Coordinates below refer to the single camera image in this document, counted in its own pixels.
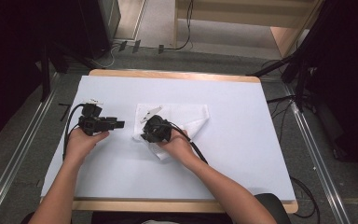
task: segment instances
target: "forearm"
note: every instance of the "forearm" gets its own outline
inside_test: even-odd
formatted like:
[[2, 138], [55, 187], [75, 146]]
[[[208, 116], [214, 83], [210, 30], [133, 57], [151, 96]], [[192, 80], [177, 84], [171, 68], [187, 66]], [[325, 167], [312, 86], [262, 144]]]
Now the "forearm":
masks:
[[30, 223], [70, 223], [79, 165], [64, 163]]
[[267, 209], [243, 186], [199, 158], [184, 161], [237, 223], [275, 223]]

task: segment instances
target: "metal bar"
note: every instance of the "metal bar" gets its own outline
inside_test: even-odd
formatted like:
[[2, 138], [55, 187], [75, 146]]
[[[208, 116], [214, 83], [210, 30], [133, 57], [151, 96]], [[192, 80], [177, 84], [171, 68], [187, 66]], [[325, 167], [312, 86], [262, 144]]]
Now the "metal bar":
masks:
[[28, 125], [24, 135], [22, 136], [22, 139], [17, 145], [13, 156], [7, 164], [5, 171], [0, 177], [0, 206], [7, 195], [11, 183], [13, 182], [17, 172], [20, 169], [22, 161], [24, 160], [28, 149], [34, 140], [34, 136], [36, 135], [38, 128], [43, 121], [43, 118], [46, 116], [48, 108], [50, 107], [52, 99], [54, 98], [55, 92], [57, 90], [57, 84], [59, 80], [60, 75], [58, 73], [54, 74], [54, 77], [52, 79], [53, 90], [48, 96], [48, 99], [44, 103], [40, 103], [30, 124]]
[[[295, 94], [293, 89], [289, 85], [284, 85], [285, 91], [288, 95]], [[324, 160], [319, 151], [318, 146], [316, 145], [315, 139], [310, 131], [310, 127], [304, 117], [304, 115], [298, 110], [296, 104], [292, 104], [292, 110], [295, 114], [296, 121], [300, 131], [304, 137], [307, 149], [312, 158], [313, 164], [315, 165], [316, 172], [321, 181], [322, 187], [324, 188], [324, 193], [326, 194], [327, 200], [330, 203], [333, 214], [336, 218], [337, 223], [350, 224], [348, 213], [345, 210], [344, 203], [339, 196], [336, 185], [331, 178], [330, 173], [327, 170], [327, 167], [324, 164]]]

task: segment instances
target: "person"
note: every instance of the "person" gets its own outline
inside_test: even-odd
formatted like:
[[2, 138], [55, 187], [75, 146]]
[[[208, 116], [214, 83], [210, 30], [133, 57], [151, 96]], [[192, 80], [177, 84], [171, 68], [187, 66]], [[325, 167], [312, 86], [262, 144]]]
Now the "person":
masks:
[[[96, 144], [108, 135], [109, 132], [87, 136], [80, 129], [72, 131], [62, 167], [29, 223], [71, 223], [72, 202], [80, 166]], [[235, 223], [276, 223], [251, 192], [203, 162], [193, 153], [185, 137], [176, 130], [172, 130], [169, 142], [158, 145], [203, 182]]]

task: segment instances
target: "white paper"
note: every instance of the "white paper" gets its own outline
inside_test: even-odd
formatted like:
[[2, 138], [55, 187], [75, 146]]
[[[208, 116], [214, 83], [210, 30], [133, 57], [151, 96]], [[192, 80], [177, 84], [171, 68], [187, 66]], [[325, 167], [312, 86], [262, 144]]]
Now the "white paper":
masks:
[[[296, 199], [260, 83], [82, 77], [74, 106], [89, 98], [103, 101], [101, 117], [117, 117], [126, 124], [111, 131], [88, 155], [79, 171], [75, 197], [212, 200], [209, 190], [181, 163], [159, 161], [145, 144], [132, 138], [138, 104], [172, 104], [208, 106], [211, 118], [193, 141], [214, 169], [253, 194]], [[75, 112], [71, 127], [80, 115]], [[61, 164], [62, 141], [48, 168], [42, 196]]]

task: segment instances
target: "hand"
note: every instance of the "hand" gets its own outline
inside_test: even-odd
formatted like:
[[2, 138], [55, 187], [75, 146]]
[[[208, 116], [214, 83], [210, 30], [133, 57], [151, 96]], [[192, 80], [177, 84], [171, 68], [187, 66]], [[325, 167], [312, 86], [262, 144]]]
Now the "hand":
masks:
[[171, 131], [170, 141], [158, 143], [158, 146], [166, 150], [172, 157], [176, 158], [181, 163], [189, 161], [192, 158], [198, 158], [194, 154], [187, 139], [174, 129]]
[[77, 165], [81, 165], [97, 143], [108, 135], [109, 132], [104, 132], [88, 136], [80, 128], [74, 129], [68, 139], [64, 161], [74, 162]]

